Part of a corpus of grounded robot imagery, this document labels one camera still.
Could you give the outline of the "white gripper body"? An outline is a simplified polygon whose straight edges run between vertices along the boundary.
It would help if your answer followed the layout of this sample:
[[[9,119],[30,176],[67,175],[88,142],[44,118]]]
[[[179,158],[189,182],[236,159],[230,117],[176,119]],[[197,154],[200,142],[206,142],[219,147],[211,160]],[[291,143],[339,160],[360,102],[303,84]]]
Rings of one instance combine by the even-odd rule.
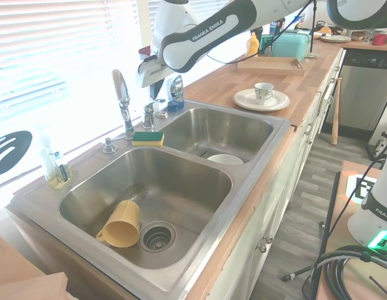
[[[162,64],[157,56],[149,56],[143,59],[138,66],[136,83],[138,86],[148,87],[169,75],[169,68]]]

